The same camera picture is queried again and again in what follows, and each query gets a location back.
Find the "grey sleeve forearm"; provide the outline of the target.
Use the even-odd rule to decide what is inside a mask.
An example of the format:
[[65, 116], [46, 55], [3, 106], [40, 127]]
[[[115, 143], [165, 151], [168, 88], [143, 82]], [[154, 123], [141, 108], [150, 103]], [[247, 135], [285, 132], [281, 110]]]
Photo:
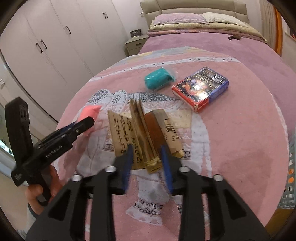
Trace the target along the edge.
[[36, 219], [38, 218], [38, 216], [39, 215], [34, 212], [34, 210], [31, 208], [30, 204], [28, 204], [27, 224], [26, 224], [24, 230], [22, 231], [22, 234], [23, 234], [23, 238], [24, 239], [26, 238], [26, 235], [27, 235], [29, 229], [34, 224], [34, 222], [36, 221]]

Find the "person's left hand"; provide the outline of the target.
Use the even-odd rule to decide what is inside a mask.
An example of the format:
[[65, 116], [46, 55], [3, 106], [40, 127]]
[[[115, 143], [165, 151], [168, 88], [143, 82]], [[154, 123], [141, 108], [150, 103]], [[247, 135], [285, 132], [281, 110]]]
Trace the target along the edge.
[[[50, 168], [50, 175], [51, 175], [51, 185], [50, 185], [50, 191], [51, 191], [51, 200], [58, 194], [58, 192], [62, 188], [62, 184], [60, 182], [59, 176], [57, 174], [57, 171], [55, 167], [52, 165], [49, 166]], [[36, 213], [37, 215], [40, 215], [44, 207], [39, 204], [37, 197], [43, 193], [43, 188], [41, 185], [29, 185], [28, 188], [25, 190], [25, 196], [28, 201], [28, 204]]]

